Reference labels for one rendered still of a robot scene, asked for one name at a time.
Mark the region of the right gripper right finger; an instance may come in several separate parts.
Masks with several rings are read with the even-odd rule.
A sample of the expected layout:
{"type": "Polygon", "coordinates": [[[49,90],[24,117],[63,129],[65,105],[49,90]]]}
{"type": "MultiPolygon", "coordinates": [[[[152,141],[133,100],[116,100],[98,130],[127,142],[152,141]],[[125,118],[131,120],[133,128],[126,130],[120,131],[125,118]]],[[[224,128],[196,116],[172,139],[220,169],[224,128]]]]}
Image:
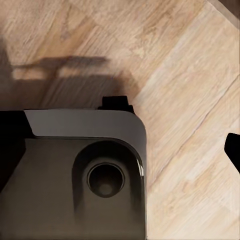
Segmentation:
{"type": "Polygon", "coordinates": [[[234,166],[240,173],[240,135],[228,133],[225,141],[224,151],[233,162],[234,166]]]}

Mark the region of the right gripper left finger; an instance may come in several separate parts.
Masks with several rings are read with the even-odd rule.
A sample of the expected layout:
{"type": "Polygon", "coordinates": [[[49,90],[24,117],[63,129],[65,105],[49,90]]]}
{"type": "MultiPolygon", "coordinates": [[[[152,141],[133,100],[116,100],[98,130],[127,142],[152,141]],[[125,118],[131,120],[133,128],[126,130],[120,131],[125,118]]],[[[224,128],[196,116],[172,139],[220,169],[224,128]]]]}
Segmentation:
{"type": "Polygon", "coordinates": [[[0,138],[0,193],[26,153],[22,133],[0,138]]]}

